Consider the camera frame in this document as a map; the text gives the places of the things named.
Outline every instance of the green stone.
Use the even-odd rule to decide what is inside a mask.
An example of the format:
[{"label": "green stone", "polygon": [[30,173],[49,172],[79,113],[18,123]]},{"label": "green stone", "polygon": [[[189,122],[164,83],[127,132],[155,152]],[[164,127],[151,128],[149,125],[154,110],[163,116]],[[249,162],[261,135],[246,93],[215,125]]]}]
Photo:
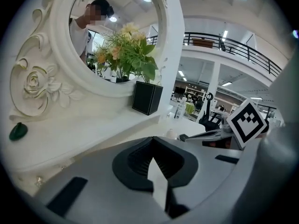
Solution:
[{"label": "green stone", "polygon": [[17,123],[17,125],[12,129],[9,134],[9,139],[11,141],[16,141],[23,138],[27,134],[28,128],[26,125]]}]

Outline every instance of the mirror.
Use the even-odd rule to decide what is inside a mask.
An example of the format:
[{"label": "mirror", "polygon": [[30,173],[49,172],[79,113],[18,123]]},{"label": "mirror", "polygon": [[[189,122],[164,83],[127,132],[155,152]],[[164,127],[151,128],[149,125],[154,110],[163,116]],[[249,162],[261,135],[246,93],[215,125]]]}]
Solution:
[{"label": "mirror", "polygon": [[[152,0],[76,0],[69,28],[82,65],[99,78],[114,83],[123,83],[140,75],[132,65],[134,60],[126,56],[128,49],[142,40],[145,46],[156,45],[159,31]],[[150,49],[153,50],[149,57],[155,53],[154,46]],[[157,66],[154,59],[145,58]]]}]

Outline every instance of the white t-shirt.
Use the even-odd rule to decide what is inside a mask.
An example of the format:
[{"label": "white t-shirt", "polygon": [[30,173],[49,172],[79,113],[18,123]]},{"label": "white t-shirt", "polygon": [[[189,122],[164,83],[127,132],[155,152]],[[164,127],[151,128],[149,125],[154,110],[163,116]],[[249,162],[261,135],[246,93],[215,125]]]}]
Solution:
[{"label": "white t-shirt", "polygon": [[88,29],[80,28],[78,26],[78,24],[76,23],[75,19],[73,19],[70,23],[70,35],[71,35],[71,41],[73,43],[73,46],[74,46],[76,52],[78,53],[79,56],[81,56],[84,49],[87,46]]}]

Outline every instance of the railing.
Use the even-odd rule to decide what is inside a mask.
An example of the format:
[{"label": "railing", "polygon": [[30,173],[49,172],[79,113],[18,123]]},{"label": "railing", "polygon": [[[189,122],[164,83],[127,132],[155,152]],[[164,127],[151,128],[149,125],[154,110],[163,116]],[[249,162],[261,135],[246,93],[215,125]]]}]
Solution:
[{"label": "railing", "polygon": [[[156,45],[157,36],[151,36],[147,39],[148,44]],[[242,59],[246,59],[254,65],[263,67],[269,74],[275,77],[280,74],[281,68],[262,53],[235,40],[225,38],[225,41],[223,41],[222,39],[223,37],[219,35],[185,32],[183,45],[202,46],[222,50],[223,52],[228,52]]]}]

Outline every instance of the ornate white mirror frame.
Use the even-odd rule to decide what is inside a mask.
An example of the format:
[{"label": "ornate white mirror frame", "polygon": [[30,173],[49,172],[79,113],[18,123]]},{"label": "ornate white mirror frame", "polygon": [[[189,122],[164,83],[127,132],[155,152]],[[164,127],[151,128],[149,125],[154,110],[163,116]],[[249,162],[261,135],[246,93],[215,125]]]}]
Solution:
[{"label": "ornate white mirror frame", "polygon": [[[162,67],[167,37],[167,0],[152,0],[158,14],[156,63]],[[84,90],[109,98],[129,97],[135,79],[122,84],[108,82],[83,65],[71,42],[68,20],[75,0],[43,0],[33,11],[36,27],[22,45],[12,69],[10,93],[23,117],[39,117],[50,102],[68,107]]]}]

